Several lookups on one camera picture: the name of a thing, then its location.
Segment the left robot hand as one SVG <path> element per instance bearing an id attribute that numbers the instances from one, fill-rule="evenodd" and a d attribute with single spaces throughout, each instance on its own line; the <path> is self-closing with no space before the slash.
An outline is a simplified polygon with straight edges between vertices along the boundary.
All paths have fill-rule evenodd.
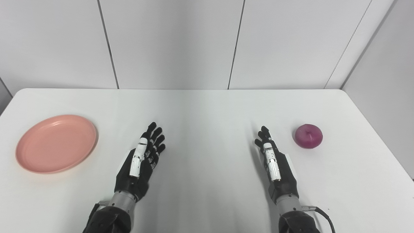
<path id="1" fill-rule="evenodd" d="M 116 176 L 114 192 L 127 192 L 136 202 L 148 192 L 149 180 L 165 150 L 163 129 L 156 122 L 149 124 L 136 148 L 130 150 Z"/>

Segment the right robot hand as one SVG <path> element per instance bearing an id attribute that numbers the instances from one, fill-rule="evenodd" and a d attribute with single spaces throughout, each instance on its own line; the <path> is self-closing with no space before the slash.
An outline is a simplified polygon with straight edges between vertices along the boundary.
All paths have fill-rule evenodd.
<path id="1" fill-rule="evenodd" d="M 278 150 L 269 129 L 262 126 L 258 132 L 255 145 L 263 155 L 264 169 L 267 173 L 270 185 L 269 195 L 273 202 L 282 196 L 299 198 L 297 181 L 290 168 L 285 154 Z"/>

